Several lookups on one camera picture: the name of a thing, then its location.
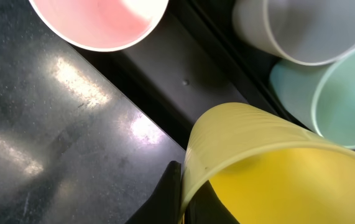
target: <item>gray speckled surface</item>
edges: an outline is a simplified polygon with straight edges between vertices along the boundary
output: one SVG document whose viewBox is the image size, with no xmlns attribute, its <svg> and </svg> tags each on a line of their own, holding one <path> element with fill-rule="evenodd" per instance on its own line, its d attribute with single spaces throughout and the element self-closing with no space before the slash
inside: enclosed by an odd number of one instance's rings
<svg viewBox="0 0 355 224">
<path fill-rule="evenodd" d="M 0 0 L 0 223 L 124 223 L 184 153 L 28 1 Z"/>
</svg>

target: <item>scratch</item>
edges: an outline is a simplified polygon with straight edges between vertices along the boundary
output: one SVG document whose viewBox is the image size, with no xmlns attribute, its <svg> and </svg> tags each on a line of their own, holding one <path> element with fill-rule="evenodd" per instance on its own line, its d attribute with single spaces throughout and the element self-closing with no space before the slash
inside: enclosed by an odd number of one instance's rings
<svg viewBox="0 0 355 224">
<path fill-rule="evenodd" d="M 25 205 L 24 205 L 24 214 L 23 217 L 25 217 L 25 214 L 27 213 L 27 207 L 28 207 L 28 200 L 29 200 L 30 192 L 28 192 L 27 198 L 25 199 Z"/>
</svg>

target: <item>white cup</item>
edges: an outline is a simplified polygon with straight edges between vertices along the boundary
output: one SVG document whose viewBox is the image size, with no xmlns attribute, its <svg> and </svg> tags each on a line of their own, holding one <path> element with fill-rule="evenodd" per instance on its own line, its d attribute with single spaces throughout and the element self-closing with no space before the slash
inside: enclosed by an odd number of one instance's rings
<svg viewBox="0 0 355 224">
<path fill-rule="evenodd" d="M 355 48 L 353 0 L 237 0 L 242 40 L 301 65 L 334 62 Z"/>
</svg>

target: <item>white rim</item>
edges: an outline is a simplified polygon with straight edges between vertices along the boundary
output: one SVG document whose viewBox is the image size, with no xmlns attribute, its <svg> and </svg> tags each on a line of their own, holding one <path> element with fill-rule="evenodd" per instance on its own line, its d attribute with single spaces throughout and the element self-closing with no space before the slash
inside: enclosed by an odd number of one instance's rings
<svg viewBox="0 0 355 224">
<path fill-rule="evenodd" d="M 36 6 L 35 0 L 29 0 L 31 6 L 34 8 L 35 12 L 38 14 L 38 16 L 41 18 L 41 20 L 54 32 L 56 33 L 58 36 L 60 36 L 62 39 L 66 40 L 67 42 L 76 45 L 80 48 L 86 49 L 86 50 L 92 50 L 92 51 L 97 51 L 97 52 L 112 52 L 112 51 L 117 51 L 117 50 L 122 50 L 125 48 L 128 48 L 130 46 L 133 46 L 134 44 L 140 42 L 142 39 L 144 39 L 145 37 L 147 37 L 154 29 L 155 27 L 158 25 L 159 21 L 161 20 L 161 18 L 164 16 L 166 8 L 167 8 L 167 4 L 168 4 L 168 0 L 164 0 L 163 2 L 165 3 L 162 7 L 162 13 L 158 14 L 157 17 L 155 17 L 155 19 L 152 22 L 152 26 L 145 32 L 143 33 L 139 38 L 137 38 L 136 40 L 122 45 L 120 47 L 111 47 L 111 48 L 97 48 L 97 47 L 90 47 L 90 46 L 86 46 L 83 44 L 79 44 L 78 42 L 75 42 L 71 39 L 69 39 L 68 37 L 65 37 L 63 34 L 61 34 L 58 30 L 56 30 L 56 28 L 54 28 L 49 21 L 47 21 L 45 19 L 45 17 L 42 15 L 42 13 L 40 13 L 39 8 Z"/>
<path fill-rule="evenodd" d="M 326 85 L 326 82 L 332 76 L 332 74 L 336 70 L 336 68 L 338 68 L 345 61 L 349 60 L 350 56 L 353 56 L 354 54 L 355 54 L 355 49 L 350 51 L 350 52 L 348 52 L 344 56 L 344 58 L 342 58 L 341 60 L 339 60 L 338 62 L 334 63 L 332 66 L 330 66 L 327 69 L 327 71 L 325 72 L 324 76 L 322 77 L 322 79 L 318 83 L 318 86 L 315 89 L 315 92 L 314 92 L 314 95 L 313 95 L 313 99 L 311 100 L 311 111 L 310 111 L 310 113 L 311 113 L 311 122 L 313 123 L 313 126 L 315 128 L 316 133 L 319 134 L 320 136 L 323 136 L 323 135 L 322 135 L 322 133 L 320 131 L 320 128 L 318 127 L 318 123 L 316 122 L 316 109 L 317 109 L 318 100 L 320 99 L 323 87 Z M 345 147 L 350 148 L 350 149 L 355 149 L 355 145 L 353 145 L 353 146 L 345 146 Z"/>
<path fill-rule="evenodd" d="M 308 66 L 316 66 L 316 65 L 326 65 L 326 64 L 329 64 L 329 63 L 332 63 L 332 62 L 335 62 L 337 61 L 338 59 L 344 57 L 346 54 L 349 54 L 350 51 L 352 51 L 353 49 L 355 49 L 355 44 L 352 45 L 350 48 L 348 48 L 346 51 L 344 51 L 343 53 L 331 58 L 331 59 L 328 59 L 328 60 L 325 60 L 323 62 L 313 62 L 313 63 L 310 63 L 310 62 L 302 62 L 302 61 L 299 61 L 297 59 L 294 59 L 293 57 L 291 57 L 290 55 L 288 55 L 284 50 L 282 50 L 281 46 L 277 43 L 277 41 L 275 40 L 275 37 L 271 31 L 271 25 L 270 25 L 270 20 L 269 20 L 269 1 L 270 0 L 264 0 L 263 1 L 263 20 L 265 22 L 265 31 L 267 33 L 267 36 L 268 38 L 270 39 L 270 41 L 272 42 L 272 45 L 277 49 L 278 53 L 280 53 L 282 55 L 282 57 L 290 60 L 291 62 L 295 62 L 299 65 L 308 65 Z"/>
</svg>

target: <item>pink cup rim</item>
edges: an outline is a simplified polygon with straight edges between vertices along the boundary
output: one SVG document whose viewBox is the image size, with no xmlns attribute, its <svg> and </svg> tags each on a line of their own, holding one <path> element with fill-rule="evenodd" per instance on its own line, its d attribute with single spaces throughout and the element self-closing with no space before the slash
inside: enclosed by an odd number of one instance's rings
<svg viewBox="0 0 355 224">
<path fill-rule="evenodd" d="M 124 44 L 122 46 L 119 47 L 110 47 L 110 48 L 99 48 L 99 47 L 90 47 L 90 46 L 86 46 L 83 44 L 79 44 L 78 42 L 75 42 L 71 39 L 69 39 L 68 37 L 64 36 L 61 32 L 59 32 L 58 30 L 56 30 L 56 28 L 54 28 L 51 23 L 49 23 L 48 20 L 46 20 L 46 18 L 42 15 L 42 13 L 40 12 L 39 8 L 36 6 L 35 0 L 29 0 L 30 4 L 32 5 L 32 7 L 34 8 L 35 12 L 38 14 L 38 16 L 40 17 L 40 19 L 46 24 L 46 26 L 48 26 L 54 33 L 56 33 L 59 37 L 61 37 L 62 39 L 66 40 L 67 42 L 78 46 L 80 48 L 86 49 L 86 50 L 92 50 L 92 51 L 97 51 L 97 52 L 113 52 L 113 51 L 117 51 L 117 50 L 123 50 L 126 49 L 128 47 L 131 47 L 133 45 L 135 45 L 136 43 L 140 42 L 142 39 L 146 38 L 154 29 L 155 27 L 157 27 L 158 23 L 160 22 L 161 18 L 164 16 L 167 5 L 169 0 L 163 0 L 162 2 L 164 2 L 164 6 L 162 8 L 161 11 L 159 11 L 160 13 L 157 14 L 154 19 L 152 20 L 151 24 L 150 24 L 150 28 L 143 33 L 139 38 L 137 38 L 136 40 L 128 43 L 128 44 Z"/>
</svg>

